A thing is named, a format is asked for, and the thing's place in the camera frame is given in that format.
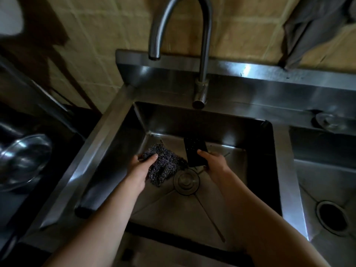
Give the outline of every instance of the metal pipe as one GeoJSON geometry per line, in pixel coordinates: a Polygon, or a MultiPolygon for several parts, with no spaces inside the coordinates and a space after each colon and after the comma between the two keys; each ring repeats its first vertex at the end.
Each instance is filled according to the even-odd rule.
{"type": "MultiPolygon", "coordinates": [[[[149,36],[149,58],[159,60],[161,57],[161,45],[167,22],[176,4],[180,0],[168,0],[154,17],[149,36]]],[[[209,47],[212,27],[212,5],[210,0],[198,0],[202,9],[203,34],[202,51],[200,57],[199,82],[205,83],[207,76],[207,63],[209,60],[209,47]]]]}

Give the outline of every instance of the sink drain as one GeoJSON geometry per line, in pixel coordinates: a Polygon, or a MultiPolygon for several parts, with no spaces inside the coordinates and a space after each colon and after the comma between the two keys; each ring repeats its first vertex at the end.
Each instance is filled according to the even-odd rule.
{"type": "Polygon", "coordinates": [[[344,236],[348,234],[349,219],[343,208],[329,201],[319,202],[317,217],[320,223],[329,232],[344,236]]]}
{"type": "Polygon", "coordinates": [[[174,188],[184,196],[194,194],[198,190],[199,184],[198,174],[191,169],[178,171],[173,178],[174,188]]]}

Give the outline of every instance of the stainless steel bowl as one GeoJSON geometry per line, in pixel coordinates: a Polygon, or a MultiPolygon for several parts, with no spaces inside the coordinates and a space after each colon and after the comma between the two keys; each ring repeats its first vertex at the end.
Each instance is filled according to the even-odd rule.
{"type": "Polygon", "coordinates": [[[31,181],[46,166],[52,142],[45,134],[17,139],[0,152],[0,191],[9,191],[31,181]]]}

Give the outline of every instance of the right hand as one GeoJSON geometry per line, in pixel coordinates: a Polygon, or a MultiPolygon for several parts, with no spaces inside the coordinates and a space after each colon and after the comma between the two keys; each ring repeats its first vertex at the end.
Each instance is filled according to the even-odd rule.
{"type": "Polygon", "coordinates": [[[198,155],[204,157],[207,160],[209,169],[205,169],[210,175],[213,182],[219,185],[219,179],[224,176],[226,172],[230,172],[231,169],[226,163],[226,159],[223,155],[217,152],[204,152],[202,150],[197,151],[198,155]]]}

